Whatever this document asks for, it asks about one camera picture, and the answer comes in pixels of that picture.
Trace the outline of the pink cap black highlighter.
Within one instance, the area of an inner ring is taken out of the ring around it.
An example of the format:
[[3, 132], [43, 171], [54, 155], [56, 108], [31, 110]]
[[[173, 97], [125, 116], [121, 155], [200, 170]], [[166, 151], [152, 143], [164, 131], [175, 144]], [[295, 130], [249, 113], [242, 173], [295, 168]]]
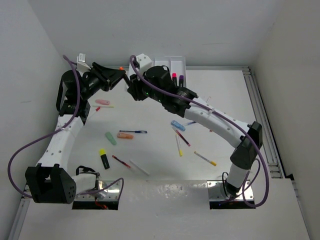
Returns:
[[173, 81], [175, 86], [178, 85], [177, 74], [176, 73], [172, 73], [172, 81]]

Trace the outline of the purple cap black highlighter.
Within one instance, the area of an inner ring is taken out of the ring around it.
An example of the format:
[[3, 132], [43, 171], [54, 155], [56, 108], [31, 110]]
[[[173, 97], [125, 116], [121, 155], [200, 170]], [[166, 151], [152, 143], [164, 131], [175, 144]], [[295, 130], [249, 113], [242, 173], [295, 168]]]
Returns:
[[184, 86], [184, 83], [185, 83], [184, 76], [183, 76], [183, 75], [180, 75], [180, 76], [179, 76], [178, 86], [179, 86], [179, 87], [183, 87], [183, 86]]

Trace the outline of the green eraser case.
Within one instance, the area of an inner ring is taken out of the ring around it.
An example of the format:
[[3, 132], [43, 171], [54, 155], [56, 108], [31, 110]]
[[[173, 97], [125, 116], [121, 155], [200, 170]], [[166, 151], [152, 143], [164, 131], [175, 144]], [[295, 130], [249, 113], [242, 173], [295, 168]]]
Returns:
[[105, 133], [105, 137], [108, 139], [108, 141], [113, 145], [116, 146], [117, 142], [115, 140], [115, 138], [113, 137], [113, 135], [108, 131]]

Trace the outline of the dark red gel pen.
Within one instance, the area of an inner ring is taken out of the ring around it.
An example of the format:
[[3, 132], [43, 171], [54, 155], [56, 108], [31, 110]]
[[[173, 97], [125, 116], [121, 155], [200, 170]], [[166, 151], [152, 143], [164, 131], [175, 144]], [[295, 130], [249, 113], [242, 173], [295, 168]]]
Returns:
[[191, 144], [186, 140], [186, 138], [181, 134], [181, 132], [176, 128], [172, 127], [172, 129], [175, 131], [175, 133], [185, 142], [185, 144], [190, 147]]

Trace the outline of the orange eraser case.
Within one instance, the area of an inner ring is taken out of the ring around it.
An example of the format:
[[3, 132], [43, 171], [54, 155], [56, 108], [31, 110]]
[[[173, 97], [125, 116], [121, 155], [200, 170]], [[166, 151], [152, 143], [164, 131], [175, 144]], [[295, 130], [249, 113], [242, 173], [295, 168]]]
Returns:
[[132, 140], [132, 139], [134, 138], [134, 136], [133, 136], [132, 134], [123, 133], [123, 132], [118, 132], [116, 136], [117, 136], [117, 138], [119, 138], [119, 139]]

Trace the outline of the yellow cap black highlighter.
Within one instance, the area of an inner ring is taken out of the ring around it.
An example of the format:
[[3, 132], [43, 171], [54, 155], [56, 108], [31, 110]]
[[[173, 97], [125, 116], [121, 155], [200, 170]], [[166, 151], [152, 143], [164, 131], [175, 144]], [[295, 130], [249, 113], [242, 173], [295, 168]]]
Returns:
[[108, 158], [107, 158], [106, 151], [103, 148], [101, 148], [99, 150], [99, 155], [100, 155], [100, 158], [101, 158], [101, 161], [102, 161], [104, 169], [105, 170], [109, 169], [110, 168], [110, 164], [109, 164], [109, 161], [108, 161]]

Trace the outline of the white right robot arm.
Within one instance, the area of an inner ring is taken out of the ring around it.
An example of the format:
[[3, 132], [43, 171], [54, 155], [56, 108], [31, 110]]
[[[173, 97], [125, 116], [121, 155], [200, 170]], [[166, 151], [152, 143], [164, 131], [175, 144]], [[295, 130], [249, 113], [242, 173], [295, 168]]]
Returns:
[[235, 196], [253, 165], [257, 150], [262, 146], [261, 124], [256, 121], [252, 124], [242, 122], [215, 110], [194, 91], [176, 86], [169, 69], [164, 66], [153, 66], [146, 71], [130, 67], [129, 79], [127, 91], [136, 101], [153, 99], [168, 112], [195, 121], [234, 147], [224, 188], [229, 196]]

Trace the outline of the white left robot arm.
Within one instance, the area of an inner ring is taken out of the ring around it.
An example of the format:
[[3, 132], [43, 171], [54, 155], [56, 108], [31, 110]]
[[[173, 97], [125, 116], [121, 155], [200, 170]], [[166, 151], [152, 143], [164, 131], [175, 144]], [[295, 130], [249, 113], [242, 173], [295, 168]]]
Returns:
[[35, 203], [70, 204], [77, 195], [100, 195], [99, 173], [91, 168], [68, 174], [68, 160], [76, 137], [90, 113], [89, 98], [97, 91], [108, 92], [122, 79], [123, 69], [93, 63], [85, 72], [72, 68], [60, 80], [56, 108], [59, 112], [54, 134], [36, 166], [25, 171], [25, 178]]

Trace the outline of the white divided organizer tray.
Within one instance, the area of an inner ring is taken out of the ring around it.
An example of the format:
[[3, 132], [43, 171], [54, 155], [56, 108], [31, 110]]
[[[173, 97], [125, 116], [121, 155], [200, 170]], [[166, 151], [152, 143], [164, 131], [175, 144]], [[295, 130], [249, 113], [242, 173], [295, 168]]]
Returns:
[[179, 84], [179, 76], [184, 76], [184, 87], [187, 86], [186, 78], [186, 60], [183, 56], [156, 56], [151, 58], [152, 67], [166, 66], [172, 76], [172, 73], [177, 75], [177, 83]]

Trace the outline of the pink eraser case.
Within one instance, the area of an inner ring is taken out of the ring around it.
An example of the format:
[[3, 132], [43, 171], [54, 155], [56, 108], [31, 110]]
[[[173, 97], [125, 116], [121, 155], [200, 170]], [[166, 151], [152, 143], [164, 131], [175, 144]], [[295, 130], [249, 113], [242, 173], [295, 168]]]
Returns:
[[99, 105], [103, 105], [103, 106], [109, 106], [110, 105], [110, 102], [108, 100], [104, 100], [104, 99], [96, 99], [95, 103], [99, 104]]

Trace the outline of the red tip white pen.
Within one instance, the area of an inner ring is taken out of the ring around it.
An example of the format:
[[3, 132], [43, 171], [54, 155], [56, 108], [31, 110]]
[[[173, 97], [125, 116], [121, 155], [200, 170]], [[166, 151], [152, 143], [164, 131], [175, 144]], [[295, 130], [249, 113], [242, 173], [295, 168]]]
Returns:
[[87, 120], [89, 120], [90, 118], [92, 118], [99, 110], [101, 109], [100, 106], [96, 107], [87, 117]]

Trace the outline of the blue eraser case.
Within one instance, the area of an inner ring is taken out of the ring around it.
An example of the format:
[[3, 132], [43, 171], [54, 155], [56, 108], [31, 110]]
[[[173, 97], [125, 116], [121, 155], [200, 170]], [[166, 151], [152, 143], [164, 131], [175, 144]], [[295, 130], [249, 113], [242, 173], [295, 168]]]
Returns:
[[176, 128], [177, 130], [180, 130], [182, 132], [184, 132], [186, 130], [186, 128], [180, 124], [179, 122], [177, 122], [176, 120], [172, 120], [170, 123], [174, 128]]

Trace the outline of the blue ballpoint pen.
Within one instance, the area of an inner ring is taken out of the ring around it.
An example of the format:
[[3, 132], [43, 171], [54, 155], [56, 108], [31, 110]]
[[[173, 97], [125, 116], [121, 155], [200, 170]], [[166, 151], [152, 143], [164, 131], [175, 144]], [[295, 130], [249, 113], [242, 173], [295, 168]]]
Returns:
[[147, 131], [141, 131], [141, 130], [136, 130], [136, 131], [127, 131], [127, 130], [120, 130], [118, 132], [119, 134], [125, 134], [125, 135], [131, 135], [131, 134], [147, 134]]

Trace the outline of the white marker pen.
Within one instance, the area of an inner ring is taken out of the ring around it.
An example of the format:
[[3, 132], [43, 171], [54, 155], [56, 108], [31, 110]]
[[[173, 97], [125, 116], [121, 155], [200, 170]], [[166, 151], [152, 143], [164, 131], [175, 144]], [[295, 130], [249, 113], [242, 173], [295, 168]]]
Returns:
[[141, 171], [143, 174], [145, 174], [146, 176], [149, 176], [150, 173], [148, 171], [146, 171], [145, 169], [143, 169], [140, 165], [138, 165], [136, 162], [134, 162], [133, 160], [129, 160], [129, 162], [136, 167], [139, 171]]

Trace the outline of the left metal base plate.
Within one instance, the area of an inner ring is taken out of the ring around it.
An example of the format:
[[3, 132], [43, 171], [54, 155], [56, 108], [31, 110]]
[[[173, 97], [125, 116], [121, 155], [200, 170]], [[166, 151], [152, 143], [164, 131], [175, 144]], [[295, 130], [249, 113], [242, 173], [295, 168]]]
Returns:
[[95, 189], [87, 190], [79, 195], [82, 197], [95, 197], [101, 201], [119, 201], [123, 193], [124, 183], [122, 177], [113, 182], [99, 180]]

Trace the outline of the metal base plate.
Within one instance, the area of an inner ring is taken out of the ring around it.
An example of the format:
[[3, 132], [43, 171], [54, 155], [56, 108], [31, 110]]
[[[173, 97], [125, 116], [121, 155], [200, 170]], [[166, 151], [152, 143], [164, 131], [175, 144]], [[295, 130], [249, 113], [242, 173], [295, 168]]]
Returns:
[[101, 201], [119, 201], [123, 193], [124, 183], [122, 177], [113, 182], [99, 180], [95, 189], [87, 190], [79, 195], [82, 197], [95, 197]]
[[[249, 201], [254, 201], [254, 193], [252, 187], [250, 186], [250, 181], [247, 180], [244, 186], [244, 194], [242, 194], [242, 189], [236, 194], [236, 201], [243, 201], [245, 199]], [[208, 180], [207, 181], [208, 198], [211, 202], [221, 202], [229, 200], [231, 195], [223, 188], [222, 180]]]

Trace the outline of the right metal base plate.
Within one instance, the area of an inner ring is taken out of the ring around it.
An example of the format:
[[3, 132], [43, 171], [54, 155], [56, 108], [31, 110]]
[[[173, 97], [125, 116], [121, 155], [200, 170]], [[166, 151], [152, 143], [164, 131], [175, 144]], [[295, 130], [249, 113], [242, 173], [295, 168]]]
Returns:
[[[245, 199], [249, 201], [254, 201], [254, 193], [252, 187], [250, 186], [250, 181], [247, 180], [244, 186], [244, 194], [242, 194], [242, 189], [236, 194], [236, 201], [243, 201]], [[207, 181], [208, 198], [211, 202], [221, 202], [229, 200], [231, 195], [223, 188], [222, 180], [208, 180]]]

